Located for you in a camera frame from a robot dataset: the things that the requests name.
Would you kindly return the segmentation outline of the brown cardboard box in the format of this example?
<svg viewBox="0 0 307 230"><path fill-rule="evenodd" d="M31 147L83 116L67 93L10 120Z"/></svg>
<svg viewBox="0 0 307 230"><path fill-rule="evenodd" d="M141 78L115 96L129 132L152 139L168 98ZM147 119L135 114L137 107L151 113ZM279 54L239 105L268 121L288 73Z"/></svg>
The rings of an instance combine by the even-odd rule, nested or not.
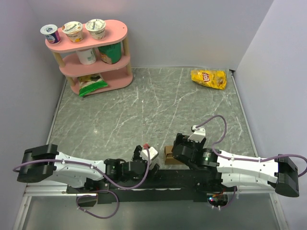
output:
<svg viewBox="0 0 307 230"><path fill-rule="evenodd" d="M184 163L176 160L172 153L173 146L165 146L165 165L184 165Z"/></svg>

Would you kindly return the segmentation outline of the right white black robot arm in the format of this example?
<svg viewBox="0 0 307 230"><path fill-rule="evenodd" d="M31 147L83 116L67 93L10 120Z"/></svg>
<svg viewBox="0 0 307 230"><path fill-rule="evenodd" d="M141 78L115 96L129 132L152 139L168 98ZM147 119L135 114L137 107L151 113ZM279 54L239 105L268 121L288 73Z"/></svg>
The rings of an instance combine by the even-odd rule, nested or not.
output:
<svg viewBox="0 0 307 230"><path fill-rule="evenodd" d="M286 197L299 197L298 168L289 156L279 155L272 160L244 157L205 148L205 142L205 136L178 133L172 155L191 170L203 171L213 190L255 188Z"/></svg>

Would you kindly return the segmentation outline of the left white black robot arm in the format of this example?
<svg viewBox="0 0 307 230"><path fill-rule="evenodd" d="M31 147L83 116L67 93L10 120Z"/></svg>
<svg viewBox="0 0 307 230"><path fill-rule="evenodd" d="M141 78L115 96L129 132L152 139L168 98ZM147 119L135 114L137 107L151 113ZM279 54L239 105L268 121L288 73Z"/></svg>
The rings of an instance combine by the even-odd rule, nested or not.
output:
<svg viewBox="0 0 307 230"><path fill-rule="evenodd" d="M14 167L17 180L22 183L38 183L50 180L80 188L89 193L95 187L95 181L107 180L117 188L129 187L119 182L139 180L132 186L138 188L149 174L152 161L159 155L154 147L137 146L132 161L122 159L86 160L58 151L57 145L48 144L24 152L22 163Z"/></svg>

